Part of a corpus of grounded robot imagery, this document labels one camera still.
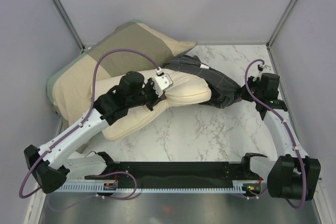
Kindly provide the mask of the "dark grey plaid pillowcase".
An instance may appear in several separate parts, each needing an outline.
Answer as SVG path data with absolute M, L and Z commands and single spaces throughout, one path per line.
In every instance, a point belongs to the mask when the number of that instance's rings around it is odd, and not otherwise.
M 164 63 L 162 68 L 204 79 L 211 90 L 211 98 L 203 105 L 223 109 L 242 101 L 240 95 L 243 88 L 227 75 L 202 63 L 198 56 L 179 55 Z

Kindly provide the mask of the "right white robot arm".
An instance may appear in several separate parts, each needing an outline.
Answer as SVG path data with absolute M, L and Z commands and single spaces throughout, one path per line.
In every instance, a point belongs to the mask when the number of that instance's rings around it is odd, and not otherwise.
M 240 97 L 255 102 L 255 109 L 267 126 L 278 158 L 267 162 L 264 157 L 252 157 L 240 165 L 240 173 L 246 179 L 266 174 L 267 189 L 272 198 L 311 201 L 319 179 L 321 164 L 311 158 L 299 143 L 289 120 L 285 102 L 278 98 L 278 75 L 262 73 L 247 77 Z

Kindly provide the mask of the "cream pillow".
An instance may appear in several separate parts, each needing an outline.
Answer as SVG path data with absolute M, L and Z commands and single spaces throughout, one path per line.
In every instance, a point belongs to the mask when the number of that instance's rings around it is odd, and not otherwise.
M 142 129 L 170 107 L 200 104 L 210 100 L 212 93 L 204 79 L 170 69 L 163 71 L 170 76 L 173 85 L 165 90 L 166 99 L 160 101 L 153 111 L 150 111 L 145 105 L 131 108 L 126 116 L 111 126 L 106 124 L 106 129 L 93 124 L 91 136 L 102 133 L 106 139 L 115 141 Z

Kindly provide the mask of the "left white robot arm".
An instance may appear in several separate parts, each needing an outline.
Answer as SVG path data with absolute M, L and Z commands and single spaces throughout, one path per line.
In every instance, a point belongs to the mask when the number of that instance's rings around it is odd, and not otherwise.
M 28 175 L 44 193 L 54 192 L 66 182 L 70 169 L 65 162 L 78 147 L 125 117 L 131 108 L 146 106 L 153 111 L 172 83 L 162 71 L 148 80 L 139 72 L 128 72 L 107 93 L 93 98 L 86 114 L 56 138 L 40 147 L 30 145 L 24 149 Z

